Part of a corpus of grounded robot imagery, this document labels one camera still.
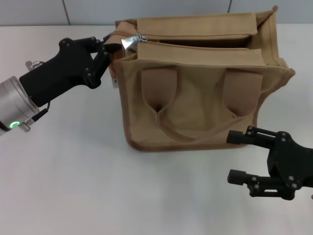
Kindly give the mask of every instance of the tan canvas bag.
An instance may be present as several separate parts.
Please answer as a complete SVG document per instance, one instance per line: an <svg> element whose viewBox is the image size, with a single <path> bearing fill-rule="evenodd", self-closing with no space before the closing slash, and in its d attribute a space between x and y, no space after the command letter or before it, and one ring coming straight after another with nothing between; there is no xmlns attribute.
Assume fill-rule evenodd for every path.
<svg viewBox="0 0 313 235"><path fill-rule="evenodd" d="M260 106L295 74L279 58L275 12L116 22L111 55L126 139L138 150L228 148L229 130L257 125Z"/></svg>

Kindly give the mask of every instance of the bag strap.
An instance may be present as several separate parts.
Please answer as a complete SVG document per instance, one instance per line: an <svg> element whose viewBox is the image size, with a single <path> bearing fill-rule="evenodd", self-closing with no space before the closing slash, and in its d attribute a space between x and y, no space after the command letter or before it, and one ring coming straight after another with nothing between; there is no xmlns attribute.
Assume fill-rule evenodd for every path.
<svg viewBox="0 0 313 235"><path fill-rule="evenodd" d="M253 115L261 92L262 75L226 69L223 99L225 106L238 118L208 130L200 137L189 137L176 131L166 118L166 109L175 101L178 73L174 67L145 69L141 72L141 89L145 104L150 108L158 127L171 139L182 143L197 143L229 130Z"/></svg>

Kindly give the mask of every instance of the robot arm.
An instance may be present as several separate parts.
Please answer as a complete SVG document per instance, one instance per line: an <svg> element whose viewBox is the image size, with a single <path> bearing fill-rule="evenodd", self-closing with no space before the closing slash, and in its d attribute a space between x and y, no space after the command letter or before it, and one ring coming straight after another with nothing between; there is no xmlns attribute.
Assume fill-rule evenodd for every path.
<svg viewBox="0 0 313 235"><path fill-rule="evenodd" d="M77 85L95 89L110 64L109 53L119 50L119 44L104 45L95 37L59 42L59 53L47 62L27 62L30 70L17 79L0 83L0 136L16 126L29 131L30 125L48 112L50 101ZM91 53L97 53L93 59ZM39 107L48 103L48 107Z"/></svg>
<svg viewBox="0 0 313 235"><path fill-rule="evenodd" d="M230 170L228 182L247 184L252 197L281 197L292 200L296 190L313 188L313 149L293 141L287 132L272 132L249 126L246 133L230 131L228 143L252 144L268 148L268 173L270 177L246 174ZM266 192L274 189L277 192Z"/></svg>

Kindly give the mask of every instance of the zipper pull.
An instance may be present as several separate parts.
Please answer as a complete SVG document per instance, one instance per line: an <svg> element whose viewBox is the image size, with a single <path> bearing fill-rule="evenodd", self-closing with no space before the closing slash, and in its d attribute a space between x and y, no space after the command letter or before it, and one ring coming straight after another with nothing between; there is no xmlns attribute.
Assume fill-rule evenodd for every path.
<svg viewBox="0 0 313 235"><path fill-rule="evenodd" d="M130 38L124 38L122 39L122 44L125 50L127 50L131 46L137 45L139 42L146 42L148 38L142 34L137 34L135 36L132 36Z"/></svg>

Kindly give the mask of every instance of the white tabletop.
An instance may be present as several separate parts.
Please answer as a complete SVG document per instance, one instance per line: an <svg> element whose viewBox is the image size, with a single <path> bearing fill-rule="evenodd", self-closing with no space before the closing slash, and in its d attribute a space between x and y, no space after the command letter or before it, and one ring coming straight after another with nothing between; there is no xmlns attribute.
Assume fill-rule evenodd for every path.
<svg viewBox="0 0 313 235"><path fill-rule="evenodd" d="M58 42L112 26L0 27L0 81L46 61ZM280 56L295 69L260 110L259 127L313 147L313 24L278 25ZM118 89L108 72L95 90L80 86L51 102L31 132L0 138L3 235L308 235L312 188L292 201L252 198L227 183L230 169L268 176L268 150L142 153L124 137Z"/></svg>

